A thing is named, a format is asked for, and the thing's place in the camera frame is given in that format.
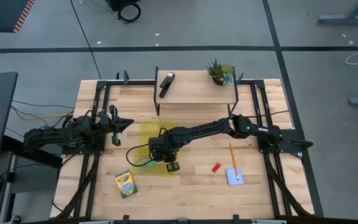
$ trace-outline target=black floor stripe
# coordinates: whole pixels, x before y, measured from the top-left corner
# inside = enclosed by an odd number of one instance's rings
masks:
[[[358,51],[358,46],[338,47],[274,47],[274,46],[166,46],[166,47],[93,47],[93,52],[176,52],[176,51],[295,51],[295,52],[333,52],[333,51]],[[9,53],[78,53],[91,52],[87,47],[63,47],[63,48],[17,48],[0,49],[0,54]]]
[[[285,93],[287,94],[288,104],[290,106],[293,123],[294,123],[295,129],[297,130],[298,137],[305,139],[305,135],[303,134],[303,130],[302,130],[300,117],[298,114],[298,108],[296,107],[296,103],[295,103],[295,97],[293,96],[293,92],[292,92],[290,78],[288,76],[287,68],[285,66],[282,48],[280,47],[276,28],[274,26],[272,12],[270,11],[270,6],[269,6],[268,1],[262,0],[262,2],[264,5],[264,8],[265,8],[266,18],[267,18],[268,26],[270,29],[270,33],[272,35],[273,44],[276,48],[276,56],[277,56],[277,60],[278,60],[278,65],[280,67],[280,71],[282,74],[284,89],[285,89]],[[324,216],[323,208],[321,207],[320,197],[319,197],[319,194],[317,191],[317,186],[316,186],[316,180],[314,178],[309,153],[307,150],[305,150],[305,152],[303,153],[303,167],[305,168],[306,180],[308,183],[311,200],[313,203],[314,213],[318,217],[323,217]]]

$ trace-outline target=gray floor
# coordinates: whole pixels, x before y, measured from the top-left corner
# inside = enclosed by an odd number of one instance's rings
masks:
[[[93,1],[106,6],[103,0]],[[316,22],[319,14],[344,13],[356,1],[268,2],[281,46],[358,45],[358,25]],[[273,45],[259,0],[141,0],[142,16],[133,24],[120,23],[88,0],[82,6],[77,0],[74,4],[93,47]],[[69,0],[37,0],[18,34],[0,34],[0,48],[43,47],[86,47]],[[358,218],[358,107],[347,104],[350,96],[358,96],[358,66],[344,63],[353,53],[283,53],[306,138],[314,142],[311,160],[327,217]],[[152,78],[155,66],[204,69],[214,58],[235,66],[244,78],[281,78],[275,52],[98,52],[94,56],[105,79],[124,69],[132,79]],[[0,54],[0,72],[8,71],[19,73],[14,98],[38,104],[74,106],[80,80],[98,78],[90,53]],[[70,111],[15,105],[36,115]],[[24,134],[43,123],[22,121],[11,113],[7,126]],[[21,139],[10,131],[6,134]],[[49,183],[56,181],[54,170],[39,169],[37,173],[23,170],[23,183],[39,173]],[[55,186],[37,183],[31,190],[38,191],[17,195],[14,213],[25,222],[49,215]]]

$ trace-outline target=pencil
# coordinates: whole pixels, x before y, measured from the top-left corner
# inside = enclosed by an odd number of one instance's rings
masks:
[[[231,143],[229,143],[229,145],[230,145],[231,158],[233,160],[233,165],[234,165],[234,172],[236,172],[236,178],[238,180],[239,179],[239,173],[237,172],[237,164],[236,164],[236,159],[234,158],[233,147],[231,146]]]

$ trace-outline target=red eraser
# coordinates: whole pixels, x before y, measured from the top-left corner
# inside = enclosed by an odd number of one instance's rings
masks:
[[[220,168],[220,164],[217,163],[213,168],[212,168],[212,172],[216,172],[219,168]]]

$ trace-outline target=wooden tabletop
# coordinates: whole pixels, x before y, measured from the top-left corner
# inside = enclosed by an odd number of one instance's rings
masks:
[[[92,108],[96,82],[81,82],[74,116],[84,115]],[[265,80],[265,86],[271,112],[287,110],[280,80]],[[234,114],[255,115],[249,85],[239,85],[238,91],[240,100]],[[258,94],[261,105],[262,97]],[[117,107],[120,117],[131,118],[135,122],[120,135],[121,146],[111,144],[110,134],[106,138],[105,153],[99,161],[91,218],[121,220],[123,215],[130,215],[131,220],[232,219],[233,214],[239,214],[240,218],[273,218],[264,159],[255,137],[232,139],[218,134],[194,140],[179,150],[181,168],[171,177],[143,174],[127,163],[126,152],[140,144],[143,135],[140,129],[146,122],[163,121],[191,127],[227,117],[226,105],[162,105],[164,113],[157,116],[153,95],[154,86],[111,87],[109,105]],[[282,129],[292,128],[288,113],[275,114],[272,120]],[[237,166],[242,169],[244,185],[227,184],[225,170],[233,167],[229,143],[234,147]],[[308,212],[313,213],[301,161],[291,154],[281,154],[280,157],[288,189]],[[78,188],[82,160],[83,156],[77,155],[60,171],[55,194],[55,203],[60,208],[70,201]],[[213,173],[211,169],[217,162],[222,167]],[[115,175],[128,169],[138,192],[123,199]],[[281,193],[277,187],[276,191],[283,214]],[[87,198],[88,193],[85,192],[80,215],[85,214]],[[51,216],[56,214],[58,211],[52,208]]]
[[[175,74],[164,98],[160,98],[162,91],[160,84],[168,72]],[[168,71],[159,70],[157,73],[158,104],[234,104],[236,95],[234,83],[217,85],[212,81],[207,71]]]

